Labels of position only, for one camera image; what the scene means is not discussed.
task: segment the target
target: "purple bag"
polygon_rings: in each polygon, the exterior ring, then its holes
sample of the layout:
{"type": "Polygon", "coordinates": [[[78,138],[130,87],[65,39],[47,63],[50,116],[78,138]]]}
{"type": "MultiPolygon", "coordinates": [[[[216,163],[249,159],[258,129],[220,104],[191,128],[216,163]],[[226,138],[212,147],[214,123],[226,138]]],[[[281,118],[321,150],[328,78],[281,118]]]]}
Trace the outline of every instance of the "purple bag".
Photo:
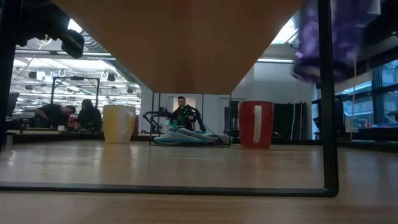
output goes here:
{"type": "MultiPolygon", "coordinates": [[[[354,73],[354,59],[362,46],[363,31],[376,16],[370,14],[374,0],[335,0],[332,10],[333,67],[336,82],[354,73]]],[[[306,0],[300,15],[298,60],[292,76],[309,83],[320,83],[318,0],[306,0]]]]}

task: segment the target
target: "man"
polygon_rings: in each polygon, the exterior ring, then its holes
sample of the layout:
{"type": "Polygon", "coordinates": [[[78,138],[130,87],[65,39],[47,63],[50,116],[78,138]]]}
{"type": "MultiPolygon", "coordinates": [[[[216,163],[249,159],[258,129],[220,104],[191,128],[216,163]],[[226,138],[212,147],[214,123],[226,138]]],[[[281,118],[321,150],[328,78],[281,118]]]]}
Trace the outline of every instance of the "man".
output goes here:
{"type": "Polygon", "coordinates": [[[66,125],[68,123],[69,115],[76,112],[74,106],[61,106],[56,104],[47,104],[36,110],[36,117],[49,122],[48,125],[42,127],[58,128],[58,125],[66,125]]]}
{"type": "Polygon", "coordinates": [[[184,126],[185,129],[193,131],[192,123],[196,122],[192,107],[187,105],[185,97],[178,97],[178,108],[171,115],[172,120],[177,120],[177,126],[184,126]]]}

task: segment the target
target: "person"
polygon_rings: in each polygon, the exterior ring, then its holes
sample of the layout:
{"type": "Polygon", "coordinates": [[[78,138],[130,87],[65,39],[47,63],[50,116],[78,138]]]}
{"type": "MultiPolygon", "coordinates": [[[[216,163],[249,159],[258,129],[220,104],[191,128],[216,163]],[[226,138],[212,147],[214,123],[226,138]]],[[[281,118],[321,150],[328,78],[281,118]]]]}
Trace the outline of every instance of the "person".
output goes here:
{"type": "Polygon", "coordinates": [[[44,121],[41,128],[57,129],[59,125],[66,125],[68,123],[69,115],[76,112],[74,106],[61,106],[56,104],[47,104],[36,110],[35,117],[42,118],[44,121]]]}
{"type": "Polygon", "coordinates": [[[178,108],[172,113],[171,119],[177,120],[177,126],[193,131],[192,123],[196,122],[192,107],[186,104],[185,97],[178,97],[178,108]]]}
{"type": "Polygon", "coordinates": [[[81,102],[81,111],[77,119],[81,127],[86,130],[100,131],[102,128],[101,113],[89,99],[81,102]]]}

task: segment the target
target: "wooden surface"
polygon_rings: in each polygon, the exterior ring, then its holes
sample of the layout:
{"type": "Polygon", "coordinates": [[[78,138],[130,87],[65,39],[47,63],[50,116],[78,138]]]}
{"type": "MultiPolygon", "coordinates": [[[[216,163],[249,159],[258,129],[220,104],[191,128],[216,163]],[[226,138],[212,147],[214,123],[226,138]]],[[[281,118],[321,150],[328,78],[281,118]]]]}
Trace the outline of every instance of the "wooden surface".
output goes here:
{"type": "Polygon", "coordinates": [[[230,94],[303,0],[53,0],[151,90],[230,94]]]}
{"type": "MultiPolygon", "coordinates": [[[[0,192],[0,217],[2,224],[398,223],[397,154],[340,149],[339,167],[335,198],[0,192]]],[[[1,180],[35,182],[322,185],[321,153],[312,146],[244,151],[146,143],[104,147],[93,141],[21,144],[0,157],[0,171],[1,180]],[[213,178],[214,172],[222,175],[213,178]]]]}

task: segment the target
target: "black metal frame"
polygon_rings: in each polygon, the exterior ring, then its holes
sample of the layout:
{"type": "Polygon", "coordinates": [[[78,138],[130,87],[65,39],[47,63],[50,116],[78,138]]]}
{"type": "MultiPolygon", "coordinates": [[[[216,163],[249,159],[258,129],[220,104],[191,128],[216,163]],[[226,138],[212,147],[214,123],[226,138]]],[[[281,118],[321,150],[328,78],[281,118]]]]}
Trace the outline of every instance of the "black metal frame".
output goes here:
{"type": "MultiPolygon", "coordinates": [[[[55,92],[55,88],[56,87],[58,87],[58,86],[55,86],[55,81],[57,80],[57,79],[61,79],[61,80],[66,80],[66,79],[70,79],[70,80],[74,80],[75,78],[73,78],[73,77],[53,77],[52,78],[52,89],[51,89],[51,101],[50,101],[50,104],[53,104],[53,102],[54,102],[54,92],[55,92]]],[[[98,108],[98,95],[99,95],[99,93],[100,93],[100,78],[83,78],[83,77],[81,77],[81,79],[79,79],[79,80],[85,80],[85,79],[87,79],[87,80],[97,80],[97,92],[96,92],[96,96],[95,96],[95,108],[97,109],[98,108]]]]}
{"type": "MultiPolygon", "coordinates": [[[[4,124],[7,97],[12,75],[12,63],[17,36],[17,24],[22,0],[4,0],[0,23],[0,72],[1,82],[1,123],[4,124]]],[[[101,184],[51,184],[0,182],[0,190],[41,190],[57,192],[123,192],[150,194],[190,194],[190,195],[255,195],[289,197],[334,197],[338,194],[338,161],[336,133],[334,132],[334,80],[331,47],[330,0],[318,0],[320,35],[320,70],[322,83],[322,133],[323,174],[322,189],[253,189],[231,187],[168,187],[141,185],[101,185],[101,184]]]]}
{"type": "MultiPolygon", "coordinates": [[[[153,91],[152,92],[152,108],[151,108],[151,114],[154,114],[154,100],[155,100],[155,92],[153,91]]],[[[160,108],[160,96],[161,96],[161,93],[158,93],[159,94],[159,99],[158,99],[158,109],[160,108]]],[[[229,94],[229,135],[231,135],[231,125],[232,125],[232,119],[231,119],[231,101],[232,101],[232,94],[229,94]]],[[[204,107],[204,105],[205,105],[205,95],[204,94],[202,94],[201,95],[201,118],[202,118],[202,120],[204,120],[203,119],[203,107],[204,107]]],[[[159,121],[160,121],[160,116],[158,116],[157,117],[157,123],[159,124],[159,121]]],[[[149,128],[150,129],[150,131],[149,131],[149,145],[150,146],[169,146],[169,145],[162,145],[162,144],[152,144],[152,142],[154,141],[154,138],[152,138],[152,126],[149,128]]],[[[214,146],[212,146],[212,145],[209,145],[209,146],[206,146],[206,145],[199,145],[198,147],[231,147],[231,136],[229,137],[229,141],[228,141],[228,145],[214,145],[214,146]]]]}

